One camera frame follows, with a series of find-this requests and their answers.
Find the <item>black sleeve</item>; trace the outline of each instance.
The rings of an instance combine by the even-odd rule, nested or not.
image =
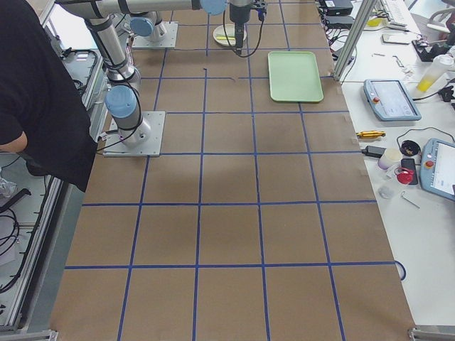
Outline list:
[[[22,135],[22,127],[17,119],[0,112],[0,144],[9,144]]]

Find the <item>green tray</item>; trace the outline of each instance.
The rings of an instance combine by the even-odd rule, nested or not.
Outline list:
[[[316,56],[308,51],[269,53],[270,97],[277,102],[320,102],[324,98]]]

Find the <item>person's elbow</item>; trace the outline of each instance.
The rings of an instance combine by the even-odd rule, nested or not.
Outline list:
[[[27,135],[22,131],[22,134],[17,139],[7,144],[0,144],[0,150],[9,153],[20,153],[27,147],[27,143]]]

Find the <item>yellow screwdriver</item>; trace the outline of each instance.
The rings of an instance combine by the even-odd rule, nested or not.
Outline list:
[[[384,137],[385,131],[369,130],[361,131],[357,133],[358,139],[377,139],[378,137]]]

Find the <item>white mounting plate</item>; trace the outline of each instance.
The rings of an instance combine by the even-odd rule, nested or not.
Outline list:
[[[103,155],[109,157],[125,156],[159,156],[161,151],[161,140],[163,138],[165,112],[142,112],[143,119],[150,123],[150,137],[139,145],[130,148],[122,142],[115,146],[104,149]],[[112,120],[109,130],[117,129],[115,121]],[[120,141],[119,135],[108,135],[106,146]]]
[[[150,40],[141,36],[134,37],[133,48],[136,49],[162,49],[162,48],[175,48],[177,42],[178,22],[164,22],[167,34],[162,41],[152,43]]]

